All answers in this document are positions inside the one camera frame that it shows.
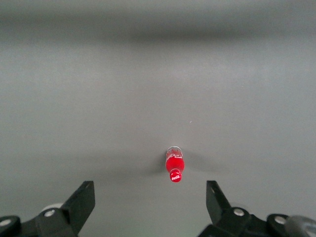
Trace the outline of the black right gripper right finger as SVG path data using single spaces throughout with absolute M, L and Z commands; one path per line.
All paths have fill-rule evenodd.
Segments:
M 301 215 L 270 214 L 261 220 L 231 206 L 216 181 L 206 182 L 206 208 L 211 219 L 200 237 L 314 237 L 316 221 Z

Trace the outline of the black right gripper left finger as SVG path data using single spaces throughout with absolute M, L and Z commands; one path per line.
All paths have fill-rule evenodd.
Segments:
M 77 237 L 95 207 L 93 181 L 84 181 L 61 205 L 21 222 L 19 216 L 0 218 L 2 237 Z

